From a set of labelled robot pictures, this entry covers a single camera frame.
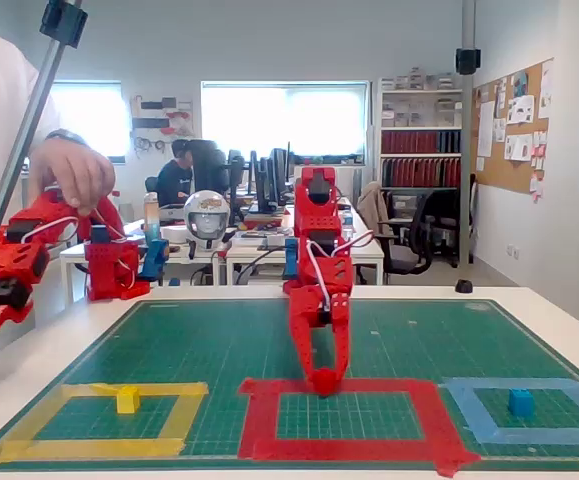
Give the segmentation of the person's left hand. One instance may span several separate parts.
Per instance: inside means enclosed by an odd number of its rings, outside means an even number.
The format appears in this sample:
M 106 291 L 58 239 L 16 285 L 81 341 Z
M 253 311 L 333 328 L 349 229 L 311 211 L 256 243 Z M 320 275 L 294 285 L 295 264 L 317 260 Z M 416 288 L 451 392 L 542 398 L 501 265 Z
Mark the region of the person's left hand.
M 115 171 L 108 158 L 88 146 L 63 138 L 44 140 L 30 157 L 29 201 L 56 184 L 65 202 L 81 216 L 88 216 L 115 185 Z

